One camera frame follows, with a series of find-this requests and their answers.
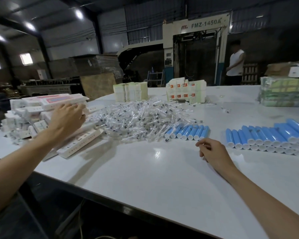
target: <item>black pants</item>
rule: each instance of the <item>black pants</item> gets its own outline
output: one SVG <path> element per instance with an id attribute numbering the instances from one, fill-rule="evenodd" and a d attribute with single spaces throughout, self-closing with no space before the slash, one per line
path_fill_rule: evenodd
<path id="1" fill-rule="evenodd" d="M 240 85 L 243 76 L 225 76 L 225 85 Z"/>

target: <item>plastic-wrapped bundle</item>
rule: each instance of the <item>plastic-wrapped bundle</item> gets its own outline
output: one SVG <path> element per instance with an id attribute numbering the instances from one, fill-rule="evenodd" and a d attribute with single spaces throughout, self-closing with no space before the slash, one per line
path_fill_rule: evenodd
<path id="1" fill-rule="evenodd" d="M 110 105 L 92 113 L 89 122 L 104 129 L 103 136 L 123 142 L 174 138 L 183 127 L 197 123 L 178 102 L 160 100 Z"/>

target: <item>wooden board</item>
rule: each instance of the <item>wooden board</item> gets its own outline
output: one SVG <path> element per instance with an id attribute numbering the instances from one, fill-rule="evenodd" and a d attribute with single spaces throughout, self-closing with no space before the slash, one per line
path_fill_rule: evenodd
<path id="1" fill-rule="evenodd" d="M 113 85 L 116 85 L 116 82 L 113 73 L 81 76 L 80 79 L 85 96 L 90 98 L 90 101 L 114 93 Z"/>

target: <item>white tabletop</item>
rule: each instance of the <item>white tabletop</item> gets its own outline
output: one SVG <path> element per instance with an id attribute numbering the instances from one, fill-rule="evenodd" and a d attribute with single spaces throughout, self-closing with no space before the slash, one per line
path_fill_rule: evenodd
<path id="1" fill-rule="evenodd" d="M 218 140 L 226 128 L 299 121 L 299 108 L 263 107 L 255 101 L 258 92 L 259 86 L 207 87 L 217 105 L 191 107 L 191 115 L 209 125 L 210 137 Z M 149 96 L 166 100 L 164 88 L 149 88 Z M 112 94 L 90 104 L 113 102 Z M 17 148 L 0 132 L 0 158 Z M 247 177 L 299 214 L 299 157 L 228 152 Z M 217 237 L 267 238 L 234 189 L 201 160 L 195 141 L 116 144 L 97 138 L 67 159 L 56 156 L 41 162 L 35 171 Z"/>

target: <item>stack of blue tubes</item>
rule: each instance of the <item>stack of blue tubes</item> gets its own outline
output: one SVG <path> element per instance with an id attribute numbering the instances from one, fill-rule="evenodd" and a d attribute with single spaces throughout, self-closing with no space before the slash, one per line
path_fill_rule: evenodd
<path id="1" fill-rule="evenodd" d="M 172 127 L 165 133 L 165 138 L 180 138 L 182 140 L 202 140 L 208 137 L 209 126 L 204 125 L 187 125 Z"/>
<path id="2" fill-rule="evenodd" d="M 299 123 L 287 119 L 274 127 L 242 126 L 226 130 L 226 145 L 236 149 L 251 149 L 299 156 Z"/>

